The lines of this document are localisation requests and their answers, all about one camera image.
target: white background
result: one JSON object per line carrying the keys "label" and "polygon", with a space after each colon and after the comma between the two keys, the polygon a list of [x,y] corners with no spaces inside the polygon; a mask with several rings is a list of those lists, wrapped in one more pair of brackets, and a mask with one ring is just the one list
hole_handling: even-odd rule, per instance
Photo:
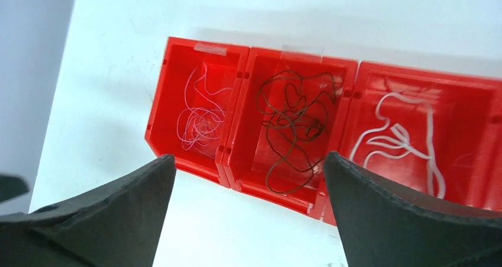
{"label": "white background", "polygon": [[[502,0],[76,0],[30,210],[154,158],[143,136],[168,36],[502,73]],[[335,227],[178,172],[155,266],[346,261]]]}

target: white cord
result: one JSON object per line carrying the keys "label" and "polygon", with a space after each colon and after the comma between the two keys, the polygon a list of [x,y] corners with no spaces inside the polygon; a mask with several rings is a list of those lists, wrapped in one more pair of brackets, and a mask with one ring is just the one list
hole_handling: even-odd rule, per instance
{"label": "white cord", "polygon": [[[209,92],[207,88],[207,64],[202,63],[202,66],[204,71],[201,77],[193,83],[194,91],[202,96],[206,101],[209,102],[210,105],[215,108],[207,109],[204,107],[191,107],[188,104],[188,85],[194,77],[195,72],[198,70],[198,68],[196,67],[188,76],[188,80],[185,84],[184,101],[186,108],[179,113],[178,119],[176,121],[176,133],[178,135],[178,138],[182,142],[181,148],[184,150],[189,150],[195,145],[207,147],[209,146],[210,141],[219,139],[220,136],[217,134],[217,130],[221,126],[223,126],[223,121],[225,119],[225,111],[215,101],[210,100],[209,97],[205,95],[205,93],[209,96],[214,96],[223,91],[230,91],[231,88],[222,88],[216,92]],[[197,89],[197,84],[200,82],[203,83],[205,93]],[[182,116],[184,116],[186,112],[189,112],[189,115],[185,124],[185,130],[181,132],[180,121]],[[211,155],[206,154],[197,147],[195,147],[195,149],[204,155],[212,157]]]}
{"label": "white cord", "polygon": [[419,100],[419,99],[411,99],[407,98],[397,92],[390,92],[386,95],[384,95],[380,101],[378,101],[378,104],[375,108],[375,116],[377,119],[385,121],[385,124],[382,127],[379,128],[374,128],[370,129],[367,131],[364,131],[358,138],[358,141],[354,145],[354,148],[352,149],[352,152],[350,153],[349,159],[353,160],[354,155],[356,154],[359,146],[362,143],[362,140],[364,137],[368,134],[371,133],[377,133],[384,131],[387,129],[391,123],[390,118],[384,117],[380,114],[380,107],[382,106],[382,103],[384,100],[388,97],[394,97],[399,99],[402,102],[410,103],[410,104],[424,104],[427,107],[427,136],[426,136],[426,143],[427,143],[427,154],[422,153],[415,149],[411,143],[410,143],[410,134],[408,131],[399,123],[394,124],[390,130],[391,132],[396,136],[396,139],[388,136],[375,136],[373,138],[370,138],[368,141],[366,141],[366,144],[371,144],[371,145],[376,145],[376,146],[381,146],[385,147],[387,149],[406,149],[407,151],[401,155],[398,156],[393,156],[388,153],[385,153],[381,150],[375,150],[373,152],[370,152],[363,163],[363,167],[366,168],[368,166],[369,159],[373,155],[381,155],[384,157],[387,157],[389,159],[401,159],[402,157],[405,157],[409,155],[410,153],[414,154],[417,157],[420,157],[422,159],[427,160],[427,191],[430,195],[434,195],[434,183],[433,179],[436,177],[437,181],[437,194],[436,197],[443,199],[445,197],[446,193],[446,184],[445,184],[445,179],[439,169],[437,168],[436,164],[436,153],[434,151],[434,144],[433,144],[433,133],[434,133],[434,121],[433,121],[433,110],[430,104],[424,100]]}

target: black string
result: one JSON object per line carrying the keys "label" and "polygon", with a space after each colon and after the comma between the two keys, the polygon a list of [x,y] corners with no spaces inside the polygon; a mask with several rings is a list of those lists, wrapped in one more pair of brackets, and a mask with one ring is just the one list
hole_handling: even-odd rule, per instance
{"label": "black string", "polygon": [[[303,86],[304,86],[304,81],[309,80],[309,79],[317,79],[317,78],[329,78],[331,80],[331,88],[329,91],[327,90],[322,90],[320,91],[317,96],[310,102],[307,102],[307,96],[303,94]],[[277,81],[283,81],[283,80],[293,80],[293,81],[298,81],[299,86],[296,86],[295,83],[293,82],[287,82],[284,86],[284,104],[283,108],[275,108],[268,100],[268,97],[265,95],[263,89],[265,86],[270,85],[273,82]],[[288,96],[288,90],[293,90],[295,94],[298,97],[298,101],[293,103],[291,101],[291,98]],[[265,127],[265,138],[267,140],[268,145],[270,146],[271,150],[280,157],[280,159],[275,162],[270,169],[268,170],[268,173],[266,174],[265,177],[265,184],[267,188],[277,194],[289,194],[293,193],[302,187],[305,187],[313,178],[314,178],[314,168],[323,161],[323,157],[321,157],[317,161],[311,161],[308,153],[298,145],[298,142],[313,142],[317,140],[323,133],[327,133],[327,122],[329,119],[329,112],[326,106],[320,101],[320,98],[325,95],[328,97],[329,101],[334,104],[336,102],[336,94],[335,94],[336,88],[334,84],[334,76],[331,73],[322,73],[320,75],[315,75],[315,76],[302,76],[299,73],[293,71],[293,70],[283,70],[282,72],[276,73],[266,81],[264,81],[263,84],[258,89],[258,94],[256,96],[256,106],[258,108],[258,111],[262,113],[263,115],[269,116],[268,119],[262,121],[262,126]],[[260,98],[263,98],[267,104],[267,106],[272,109],[272,112],[266,112],[266,110],[262,110],[259,106],[259,100]],[[308,110],[314,106],[314,105],[319,105],[320,108],[323,109],[324,113],[324,121],[320,120],[319,118],[315,116],[310,116],[308,115]],[[285,133],[283,133],[281,130],[283,129],[289,129],[292,132],[292,138],[286,136]],[[300,134],[299,132],[301,129],[304,130],[304,134]],[[286,140],[290,146],[288,151],[285,154],[280,153],[279,151],[276,150],[274,147],[274,143],[270,139],[269,133],[270,130],[275,130],[277,133],[281,135],[281,137]],[[301,154],[305,157],[307,160],[307,168],[306,169],[300,169],[295,167],[289,160],[288,158],[290,155],[293,153],[294,150],[298,150],[301,152]],[[301,185],[290,189],[288,191],[277,191],[273,189],[270,184],[269,184],[269,178],[270,175],[272,174],[273,170],[277,165],[280,163],[286,163],[291,169],[300,172],[300,173],[306,173],[310,172],[310,176],[307,178],[307,180],[302,183]]]}

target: tangled wire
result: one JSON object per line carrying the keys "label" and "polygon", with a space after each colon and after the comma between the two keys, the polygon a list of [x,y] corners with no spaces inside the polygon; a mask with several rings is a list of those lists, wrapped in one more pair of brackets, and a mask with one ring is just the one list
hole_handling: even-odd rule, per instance
{"label": "tangled wire", "polygon": [[[206,107],[192,107],[188,104],[187,100],[187,90],[190,81],[195,75],[198,68],[194,69],[185,84],[184,90],[184,102],[185,109],[178,115],[178,120],[176,122],[177,135],[181,140],[182,149],[189,150],[194,148],[198,152],[213,157],[206,152],[202,151],[200,148],[207,147],[211,144],[211,141],[218,140],[220,138],[219,129],[223,126],[223,121],[225,119],[225,111],[219,106],[215,101],[211,100],[210,96],[220,94],[224,91],[231,91],[231,88],[222,88],[216,92],[209,92],[207,89],[207,65],[202,64],[203,73],[202,75],[193,83],[194,91],[201,96],[208,104],[213,107],[208,109]],[[203,91],[201,92],[197,88],[197,84],[202,83]],[[188,113],[188,119],[185,124],[185,128],[181,129],[181,118],[184,114]]]}
{"label": "tangled wire", "polygon": [[[391,119],[387,116],[384,116],[381,114],[380,109],[382,107],[382,103],[387,99],[387,98],[396,98],[402,102],[406,102],[408,104],[423,104],[427,108],[427,134],[426,134],[426,144],[427,144],[427,152],[423,153],[419,150],[417,150],[412,144],[411,144],[411,138],[410,138],[410,133],[406,128],[404,128],[403,125],[400,123],[394,123],[394,125],[390,126],[391,124]],[[367,168],[368,163],[370,158],[373,155],[380,155],[383,157],[386,157],[388,159],[392,160],[397,160],[397,159],[402,159],[406,157],[409,154],[415,155],[416,157],[419,157],[421,159],[424,159],[427,161],[427,192],[430,195],[436,196],[440,199],[443,199],[446,194],[446,183],[443,175],[441,174],[441,171],[437,167],[436,164],[436,152],[434,149],[434,144],[433,144],[433,134],[434,134],[434,117],[433,117],[434,109],[432,106],[425,100],[421,99],[413,99],[406,97],[402,94],[399,94],[397,92],[389,92],[388,94],[385,94],[380,101],[378,101],[377,106],[375,107],[375,116],[378,120],[385,121],[385,124],[382,127],[378,128],[373,128],[364,131],[358,138],[356,144],[354,145],[352,152],[350,153],[349,159],[354,160],[354,156],[356,152],[359,149],[359,146],[362,143],[362,140],[365,138],[366,135],[372,134],[372,133],[379,133],[382,131],[385,131],[387,128],[390,128],[390,131],[392,134],[395,136],[395,138],[386,136],[386,135],[379,135],[379,136],[374,136],[367,140],[365,143],[373,146],[381,146],[387,149],[391,150],[405,150],[404,153],[401,153],[400,155],[391,155],[389,153],[386,153],[382,150],[374,150],[370,152],[366,158],[364,159],[363,162],[363,167]],[[434,179],[436,179],[437,182],[437,191],[434,189]]]}
{"label": "tangled wire", "polygon": [[[323,80],[329,78],[331,86],[328,86],[328,90],[320,91],[311,101],[308,100],[307,94],[304,92],[304,82],[307,80],[319,79]],[[282,106],[274,106],[264,92],[266,86],[272,85],[274,82],[287,81],[284,86],[284,103]],[[289,92],[294,92],[298,98],[294,101],[294,97],[288,95]],[[318,140],[323,133],[327,132],[327,122],[329,119],[329,111],[327,107],[321,101],[321,98],[326,96],[329,102],[335,104],[336,102],[336,88],[334,82],[334,76],[331,73],[322,73],[315,76],[302,76],[293,70],[283,70],[269,79],[267,79],[258,89],[258,94],[256,96],[256,106],[260,113],[267,116],[265,120],[262,121],[262,126],[265,128],[265,138],[270,146],[271,150],[280,157],[280,159],[275,162],[268,173],[266,174],[265,184],[268,189],[277,194],[289,194],[295,192],[302,187],[305,187],[315,176],[319,170],[319,164],[323,161],[324,157],[312,160],[305,149],[302,148],[302,143],[311,143]],[[263,98],[266,106],[271,109],[266,108],[262,110],[260,108],[260,99]],[[321,110],[316,110],[316,114],[310,114],[312,108],[318,107]],[[277,145],[271,140],[271,132],[277,132],[281,139],[286,141],[289,146],[286,153],[281,153],[277,149]],[[304,157],[307,164],[306,168],[298,167],[294,165],[290,157],[293,152],[297,150]],[[310,172],[310,176],[301,185],[290,189],[288,191],[278,191],[273,189],[269,184],[269,178],[272,175],[274,169],[280,164],[286,163],[294,171],[300,173]]]}

